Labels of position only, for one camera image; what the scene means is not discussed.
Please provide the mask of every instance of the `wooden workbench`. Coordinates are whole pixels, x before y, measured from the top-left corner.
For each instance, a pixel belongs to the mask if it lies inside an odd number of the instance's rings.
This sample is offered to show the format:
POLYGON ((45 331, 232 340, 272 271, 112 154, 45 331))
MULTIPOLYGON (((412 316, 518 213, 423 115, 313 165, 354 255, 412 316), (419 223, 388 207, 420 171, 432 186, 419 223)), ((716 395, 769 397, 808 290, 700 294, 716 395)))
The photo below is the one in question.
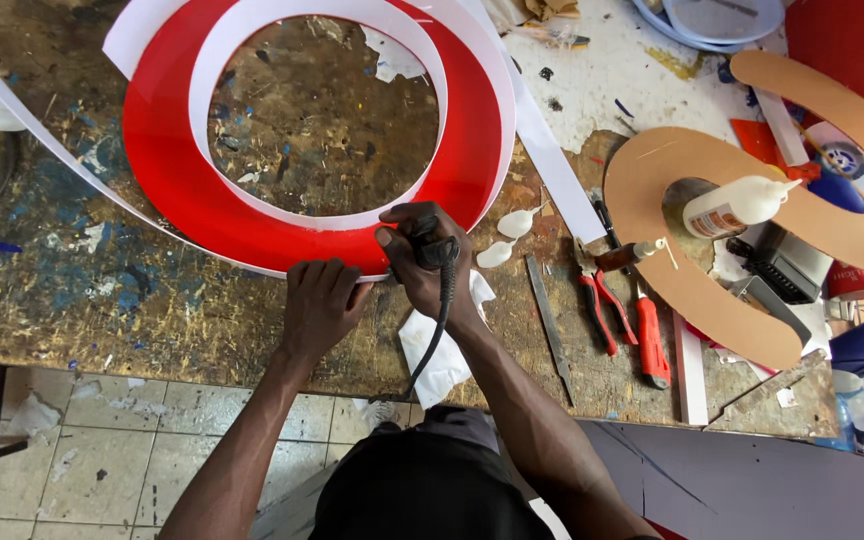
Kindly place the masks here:
MULTIPOLYGON (((86 166, 143 212, 158 216, 123 149, 127 81, 101 53, 124 5, 0 1, 0 75, 86 166)), ((230 60, 214 94, 209 137, 216 165, 234 181, 258 173, 258 180, 242 188, 290 212, 350 214, 394 199, 431 159, 437 104, 424 78, 377 80, 377 59, 353 24, 290 19, 261 30, 230 60)), ((4 141, 0 133, 0 172, 8 166, 4 141)), ((597 130, 581 153, 568 154, 586 190, 601 188, 605 166, 624 141, 597 130)), ((502 192, 471 235, 476 252, 501 240, 499 217, 545 202, 541 185, 516 144, 502 192)), ((251 387, 282 332, 282 281, 184 248, 140 225, 28 134, 21 137, 16 174, 0 199, 0 242, 22 250, 0 251, 0 363, 251 387)), ((596 247, 604 251, 604 240, 596 247)), ((706 268, 712 262, 708 244, 693 242, 691 253, 706 268)), ((654 390, 639 378, 636 349, 622 345, 617 356, 608 357, 594 343, 575 285, 571 238, 557 212, 537 215, 512 259, 483 270, 497 294, 485 305, 488 323, 516 360, 566 402, 526 275, 526 255, 551 272, 543 277, 579 401, 570 412, 678 425, 674 369, 673 387, 654 390)), ((608 283, 634 313, 630 280, 614 273, 608 283)), ((655 300, 674 363, 671 311, 655 300)), ((407 371, 397 332, 410 310, 400 287, 379 283, 362 323, 318 364, 305 390, 368 397, 401 389, 407 371)), ((744 364, 721 364, 714 354, 705 358, 705 373, 710 417, 759 383, 744 364)), ((796 395, 797 407, 781 409, 767 400, 728 428, 787 437, 833 434, 828 366, 800 382, 796 395)), ((457 386, 448 400, 486 406, 473 380, 457 386)))

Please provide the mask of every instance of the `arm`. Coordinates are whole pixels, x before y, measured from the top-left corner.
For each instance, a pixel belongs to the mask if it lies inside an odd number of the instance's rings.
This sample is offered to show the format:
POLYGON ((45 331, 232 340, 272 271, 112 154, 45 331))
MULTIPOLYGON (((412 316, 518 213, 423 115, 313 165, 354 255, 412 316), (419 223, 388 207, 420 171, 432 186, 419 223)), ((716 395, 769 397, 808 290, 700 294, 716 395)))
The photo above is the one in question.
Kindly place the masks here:
POLYGON ((315 364, 358 324, 371 284, 333 258, 289 270, 285 328, 245 408, 182 493, 159 538, 246 538, 282 424, 315 364))
MULTIPOLYGON (((515 468, 534 487, 573 538, 659 537, 619 497, 615 483, 589 438, 562 406, 549 396, 505 350, 476 312, 469 293, 472 241, 437 204, 401 204, 380 216, 405 231, 418 215, 438 214, 437 236, 460 241, 456 298, 446 330, 462 349, 482 389, 515 468)), ((439 311, 438 278, 418 267, 411 246, 395 229, 381 227, 375 238, 401 277, 409 300, 431 316, 439 311)))

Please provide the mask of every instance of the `hand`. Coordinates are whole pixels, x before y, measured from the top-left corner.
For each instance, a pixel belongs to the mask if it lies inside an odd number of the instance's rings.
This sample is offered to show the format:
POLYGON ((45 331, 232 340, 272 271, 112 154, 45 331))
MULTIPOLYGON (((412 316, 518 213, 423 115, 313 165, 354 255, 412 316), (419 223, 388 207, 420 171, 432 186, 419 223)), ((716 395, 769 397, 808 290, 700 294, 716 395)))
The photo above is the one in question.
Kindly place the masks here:
POLYGON ((292 360, 307 363, 311 371, 362 319, 372 284, 356 285, 360 277, 358 267, 346 266, 338 258, 302 261, 290 268, 279 349, 292 360))
POLYGON ((466 232, 456 225, 450 215, 435 202, 409 202, 398 204, 378 216, 383 223, 397 223, 398 229, 378 227, 375 230, 375 240, 385 250, 391 267, 402 280, 405 294, 409 302, 426 317, 435 319, 439 316, 439 271, 426 270, 416 264, 416 256, 412 245, 406 239, 416 218, 427 213, 438 217, 438 227, 433 232, 435 240, 455 237, 459 240, 459 258, 455 261, 455 300, 449 309, 448 320, 475 313, 475 304, 469 292, 469 272, 473 266, 473 241, 466 232))

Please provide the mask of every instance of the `white cloth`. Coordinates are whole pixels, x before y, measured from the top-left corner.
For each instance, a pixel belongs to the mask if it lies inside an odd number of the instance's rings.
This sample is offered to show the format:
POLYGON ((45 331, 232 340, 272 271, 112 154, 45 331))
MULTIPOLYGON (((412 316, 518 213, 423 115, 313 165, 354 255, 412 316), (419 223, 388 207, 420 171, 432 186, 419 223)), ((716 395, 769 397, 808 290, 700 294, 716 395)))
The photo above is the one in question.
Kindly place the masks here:
MULTIPOLYGON (((482 303, 495 300, 496 293, 489 287, 486 278, 475 270, 472 270, 468 277, 468 290, 472 293, 472 301, 479 311, 479 316, 485 321, 482 303)), ((415 371, 419 361, 423 359, 434 333, 435 319, 426 317, 416 310, 412 311, 409 320, 405 321, 398 331, 398 338, 405 352, 405 361, 409 364, 409 373, 415 371)), ((438 340, 438 347, 429 359, 428 365, 415 382, 418 402, 424 410, 428 409, 446 399, 452 387, 472 375, 473 372, 470 371, 466 359, 462 356, 462 350, 459 350, 459 346, 449 333, 444 332, 438 340)))

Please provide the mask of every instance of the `red acrylic sheet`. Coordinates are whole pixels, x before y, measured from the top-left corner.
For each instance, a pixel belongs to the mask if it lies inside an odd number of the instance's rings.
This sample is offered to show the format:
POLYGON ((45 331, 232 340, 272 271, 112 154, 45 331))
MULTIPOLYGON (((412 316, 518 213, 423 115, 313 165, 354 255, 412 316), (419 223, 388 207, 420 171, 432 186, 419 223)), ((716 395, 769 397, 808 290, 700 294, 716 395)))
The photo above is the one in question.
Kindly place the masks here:
MULTIPOLYGON (((468 230, 495 199, 508 166, 503 154, 511 150, 511 145, 504 148, 494 82, 443 23, 402 0, 389 2, 435 43, 447 80, 449 103, 438 152, 413 200, 437 202, 468 230)), ((165 22, 142 54, 123 117, 135 178, 175 227, 234 261, 282 276, 299 261, 337 257, 359 266, 365 276, 385 274, 388 260, 373 237, 378 223, 346 230, 286 223, 244 201, 197 148, 189 123, 193 68, 213 25, 234 4, 191 0, 165 22)))

